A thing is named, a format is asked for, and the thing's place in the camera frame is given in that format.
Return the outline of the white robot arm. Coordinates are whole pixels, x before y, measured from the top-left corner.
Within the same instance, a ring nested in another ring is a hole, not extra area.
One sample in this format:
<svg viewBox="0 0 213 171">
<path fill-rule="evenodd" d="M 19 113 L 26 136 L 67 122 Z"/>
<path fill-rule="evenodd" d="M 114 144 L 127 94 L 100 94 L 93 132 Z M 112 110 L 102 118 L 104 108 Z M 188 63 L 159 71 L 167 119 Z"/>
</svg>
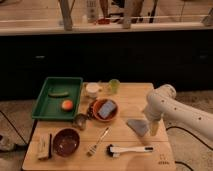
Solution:
<svg viewBox="0 0 213 171">
<path fill-rule="evenodd" d="M 179 120 L 213 141 L 213 114 L 175 100 L 176 90 L 164 84 L 151 90 L 147 96 L 144 114 L 150 123 L 160 121 L 164 114 Z"/>
</svg>

